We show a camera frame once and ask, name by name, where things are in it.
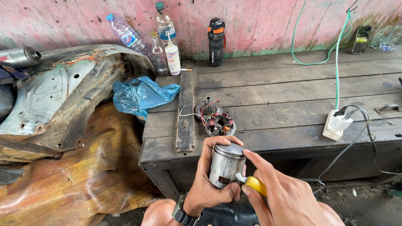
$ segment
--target pink wall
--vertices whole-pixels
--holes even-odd
[[[0,50],[31,46],[39,51],[79,45],[118,43],[106,16],[125,18],[149,44],[157,0],[0,1]],[[328,49],[337,39],[346,9],[355,0],[307,0],[297,27],[295,50]],[[225,57],[289,52],[304,0],[165,0],[173,15],[184,57],[208,58],[207,26],[226,22]],[[370,44],[378,45],[402,19],[402,1],[359,0],[351,13],[353,29],[341,47],[350,47],[361,25],[371,25]]]

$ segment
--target wooden workbench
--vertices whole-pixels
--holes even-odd
[[[327,51],[297,53],[301,62],[319,62]],[[335,53],[324,64],[302,66],[290,54],[225,59],[219,67],[208,61],[185,61],[193,68],[194,104],[206,96],[222,97],[220,104],[236,123],[235,136],[270,161],[280,171],[297,178],[317,178],[334,157],[364,126],[361,113],[336,142],[322,135],[328,113],[335,106]],[[376,136],[377,164],[382,170],[402,165],[402,112],[374,108],[395,103],[402,106],[402,48],[393,52],[367,48],[364,54],[339,53],[340,104],[357,105],[370,114]],[[179,84],[179,76],[161,77],[160,85]],[[145,125],[140,167],[162,193],[176,198],[191,187],[203,139],[201,121],[195,124],[195,151],[176,152],[178,97],[150,110]],[[340,181],[381,175],[372,163],[373,148],[367,132],[344,153],[321,179]],[[247,174],[254,166],[247,162]]]

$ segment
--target power strip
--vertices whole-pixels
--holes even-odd
[[[323,131],[323,135],[331,138],[333,140],[339,141],[342,138],[343,135],[343,129],[339,130],[339,131],[331,131],[329,129],[332,121],[334,121],[336,119],[336,117],[334,116],[334,114],[337,112],[338,110],[331,110],[328,114],[327,117],[327,122],[325,123],[325,127],[324,127],[324,131]]]

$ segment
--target black tumbler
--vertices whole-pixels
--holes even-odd
[[[209,64],[213,67],[221,66],[225,48],[225,22],[219,18],[212,19],[208,27]]]

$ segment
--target red wire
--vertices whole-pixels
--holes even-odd
[[[205,106],[205,107],[201,110],[201,121],[202,121],[202,124],[204,124],[204,126],[205,126],[205,123],[204,123],[204,119],[203,119],[203,117],[202,117],[202,112],[204,111],[204,109],[205,109],[206,107],[210,106],[211,104],[215,103],[216,101],[214,101],[214,102],[208,104],[207,106]]]

